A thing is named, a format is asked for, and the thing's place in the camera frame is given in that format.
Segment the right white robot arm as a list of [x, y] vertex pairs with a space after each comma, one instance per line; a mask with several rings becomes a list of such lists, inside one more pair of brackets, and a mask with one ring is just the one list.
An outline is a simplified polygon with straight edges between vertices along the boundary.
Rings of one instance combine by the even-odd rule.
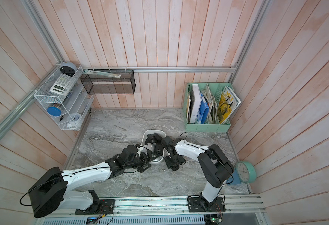
[[167, 168], [173, 171], [186, 163], [184, 157], [199, 162], [207, 180], [200, 194], [200, 199], [204, 203], [210, 204], [217, 199], [224, 182], [231, 178], [235, 171], [232, 163], [216, 144], [199, 146], [181, 138], [172, 140], [169, 136], [163, 138], [161, 144], [168, 153], [168, 156], [164, 158]]

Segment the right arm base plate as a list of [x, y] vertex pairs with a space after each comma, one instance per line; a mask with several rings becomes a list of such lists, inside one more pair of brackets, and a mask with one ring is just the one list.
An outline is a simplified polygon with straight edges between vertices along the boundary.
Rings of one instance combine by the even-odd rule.
[[224, 198], [217, 197], [213, 202], [207, 202], [203, 197], [187, 198], [189, 212], [226, 212]]

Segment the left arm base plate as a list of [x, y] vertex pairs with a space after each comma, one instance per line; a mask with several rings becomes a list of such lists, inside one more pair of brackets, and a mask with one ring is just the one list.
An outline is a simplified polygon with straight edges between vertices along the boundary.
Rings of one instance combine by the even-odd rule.
[[89, 208], [85, 210], [76, 209], [75, 215], [108, 215], [113, 214], [115, 200], [105, 199], [105, 200], [95, 200]]

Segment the silver mouse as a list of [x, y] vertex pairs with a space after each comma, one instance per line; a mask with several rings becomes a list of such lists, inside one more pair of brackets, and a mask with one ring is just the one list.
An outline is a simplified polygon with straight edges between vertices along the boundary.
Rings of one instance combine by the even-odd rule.
[[146, 147], [147, 147], [147, 149], [150, 150], [153, 154], [155, 153], [155, 147], [156, 147], [155, 144], [148, 143]]

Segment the black mouse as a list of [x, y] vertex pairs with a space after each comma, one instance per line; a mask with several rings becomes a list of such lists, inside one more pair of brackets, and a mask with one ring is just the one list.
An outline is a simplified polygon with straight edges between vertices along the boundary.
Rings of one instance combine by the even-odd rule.
[[176, 166], [172, 166], [171, 167], [171, 170], [173, 170], [173, 171], [177, 171], [179, 169], [180, 169], [180, 166], [179, 165], [176, 165]]
[[154, 133], [154, 138], [156, 140], [154, 153], [157, 155], [163, 155], [163, 138], [158, 133]]
[[157, 139], [154, 136], [154, 134], [147, 134], [147, 139], [145, 141], [145, 145], [148, 145], [149, 143], [151, 143], [151, 144], [157, 143]]

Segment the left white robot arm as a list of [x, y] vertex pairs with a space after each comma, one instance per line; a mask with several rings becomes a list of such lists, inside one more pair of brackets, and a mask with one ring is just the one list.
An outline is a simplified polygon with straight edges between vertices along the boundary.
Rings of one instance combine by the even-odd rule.
[[101, 201], [94, 190], [79, 193], [74, 190], [126, 174], [129, 169], [143, 173], [151, 167], [152, 161], [163, 155], [161, 144], [146, 146], [144, 152], [139, 152], [138, 147], [129, 145], [122, 153], [82, 169], [62, 171], [58, 167], [51, 168], [28, 190], [34, 216], [45, 217], [57, 209], [76, 209], [84, 214], [98, 212]]

